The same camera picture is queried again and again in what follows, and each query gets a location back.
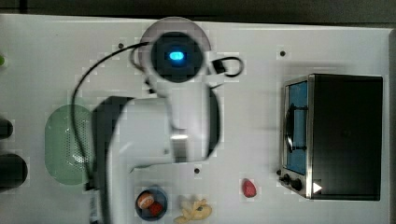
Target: red fruit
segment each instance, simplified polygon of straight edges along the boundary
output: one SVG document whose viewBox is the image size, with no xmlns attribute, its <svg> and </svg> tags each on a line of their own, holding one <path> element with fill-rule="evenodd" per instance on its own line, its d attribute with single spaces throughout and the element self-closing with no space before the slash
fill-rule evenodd
<svg viewBox="0 0 396 224">
<path fill-rule="evenodd" d="M 242 191 L 247 198 L 252 198 L 257 194 L 256 187 L 254 187 L 253 183 L 248 179 L 244 181 L 244 184 L 242 185 Z"/>
<path fill-rule="evenodd" d="M 161 211 L 163 210 L 163 206 L 160 203 L 154 202 L 149 208 L 149 212 L 151 213 L 152 216 L 156 217 L 158 216 Z"/>
</svg>

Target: blue light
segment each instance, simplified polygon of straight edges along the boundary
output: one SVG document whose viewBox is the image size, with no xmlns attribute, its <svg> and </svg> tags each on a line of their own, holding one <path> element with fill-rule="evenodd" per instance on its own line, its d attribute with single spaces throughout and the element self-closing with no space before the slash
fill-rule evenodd
<svg viewBox="0 0 396 224">
<path fill-rule="evenodd" d="M 180 51 L 174 51 L 169 54 L 169 58 L 171 58 L 173 61 L 181 61 L 184 59 L 184 53 Z"/>
</svg>

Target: oven knob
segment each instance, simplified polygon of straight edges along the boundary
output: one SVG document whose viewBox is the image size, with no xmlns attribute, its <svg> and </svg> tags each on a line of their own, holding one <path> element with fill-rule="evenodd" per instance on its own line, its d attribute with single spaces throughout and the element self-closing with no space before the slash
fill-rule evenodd
<svg viewBox="0 0 396 224">
<path fill-rule="evenodd" d="M 290 181 L 290 185 L 297 191 L 300 191 L 303 188 L 303 184 L 299 178 Z"/>
<path fill-rule="evenodd" d="M 284 184 L 288 185 L 290 183 L 290 176 L 288 174 L 283 175 L 283 177 L 279 178 L 280 181 L 283 181 Z"/>
</svg>

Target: oven window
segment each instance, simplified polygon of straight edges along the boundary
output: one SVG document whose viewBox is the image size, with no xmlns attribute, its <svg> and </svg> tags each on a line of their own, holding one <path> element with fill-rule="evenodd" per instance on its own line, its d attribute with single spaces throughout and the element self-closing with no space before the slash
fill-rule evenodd
<svg viewBox="0 0 396 224">
<path fill-rule="evenodd" d="M 306 118 L 308 107 L 307 82 L 300 82 L 289 86 L 289 109 L 293 113 L 292 141 L 287 148 L 286 168 L 305 175 L 306 167 Z"/>
</svg>

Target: cable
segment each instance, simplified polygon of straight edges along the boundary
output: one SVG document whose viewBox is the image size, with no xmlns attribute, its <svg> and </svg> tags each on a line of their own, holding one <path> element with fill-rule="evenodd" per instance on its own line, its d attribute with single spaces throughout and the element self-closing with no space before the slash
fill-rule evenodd
<svg viewBox="0 0 396 224">
<path fill-rule="evenodd" d="M 245 64 L 240 58 L 237 58 L 237 57 L 225 57 L 225 58 L 217 59 L 217 61 L 228 61 L 228 60 L 237 60 L 239 62 L 239 71 L 236 74 L 232 74 L 232 75 L 224 74 L 224 76 L 226 76 L 226 77 L 237 77 L 237 76 L 241 75 L 241 73 L 245 69 Z M 220 70 L 221 70 L 221 68 L 224 69 L 224 65 L 222 63 L 220 63 L 219 66 L 220 66 Z M 218 87 L 220 87 L 222 85 L 223 85 L 223 83 L 221 83 L 219 85 L 216 85 L 216 86 L 213 86 L 213 87 L 210 87 L 210 89 L 214 90 L 214 89 L 216 89 L 216 88 L 218 88 Z"/>
<path fill-rule="evenodd" d="M 74 134 L 76 136 L 76 140 L 77 140 L 77 143 L 78 143 L 78 150 L 81 153 L 82 158 L 86 158 L 85 157 L 86 155 L 85 155 L 85 151 L 82 149 L 82 142 L 81 142 L 81 139 L 79 137 L 79 134 L 78 134 L 77 128 L 76 128 L 77 124 L 76 124 L 76 111 L 75 111 L 75 108 L 76 108 L 76 96 L 77 96 L 77 93 L 78 93 L 78 89 L 81 87 L 81 85 L 84 82 L 85 78 L 87 78 L 87 76 L 91 73 L 91 71 L 93 69 L 95 69 L 99 64 L 103 63 L 104 61 L 108 60 L 109 58 L 113 57 L 114 55 L 117 55 L 117 54 L 119 54 L 121 52 L 124 52 L 125 50 L 137 49 L 137 48 L 146 46 L 148 44 L 149 44 L 149 42 L 139 43 L 139 44 L 131 45 L 131 46 L 128 46 L 128 47 L 126 47 L 124 49 L 119 49 L 119 50 L 117 50 L 115 52 L 112 52 L 111 54 L 107 55 L 105 58 L 101 59 L 99 62 L 94 64 L 90 69 L 88 69 L 88 71 L 79 80 L 77 86 L 75 87 L 75 89 L 73 91 L 73 95 L 72 95 L 71 119 L 72 119 L 72 130 L 73 130 L 73 132 L 74 132 Z M 88 180 L 89 180 L 88 183 L 90 184 L 90 182 L 92 180 L 92 173 L 90 171 L 90 166 L 89 166 L 88 162 L 84 162 L 84 165 L 85 165 L 86 175 L 87 175 Z"/>
<path fill-rule="evenodd" d="M 226 76 L 226 77 L 237 77 L 237 76 L 241 75 L 241 73 L 245 69 L 245 64 L 240 58 L 237 58 L 237 57 L 225 57 L 225 58 L 221 58 L 219 60 L 221 60 L 221 61 L 236 60 L 236 61 L 239 62 L 239 71 L 236 74 L 231 74 L 231 75 L 230 74 L 224 74 L 224 76 Z"/>
</svg>

